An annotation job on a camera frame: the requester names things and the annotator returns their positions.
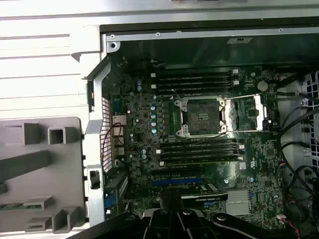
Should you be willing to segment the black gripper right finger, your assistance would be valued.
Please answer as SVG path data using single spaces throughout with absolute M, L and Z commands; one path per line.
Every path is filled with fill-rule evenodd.
M 186 209 L 179 192 L 172 192 L 172 215 L 190 239 L 296 239 L 290 232 L 271 232 L 225 213 L 217 213 L 211 220 Z

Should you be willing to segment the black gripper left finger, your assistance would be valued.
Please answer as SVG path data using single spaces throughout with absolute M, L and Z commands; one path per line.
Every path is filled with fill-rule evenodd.
M 173 192 L 161 192 L 160 208 L 146 211 L 143 218 L 123 213 L 80 233 L 73 239 L 166 239 L 172 217 Z

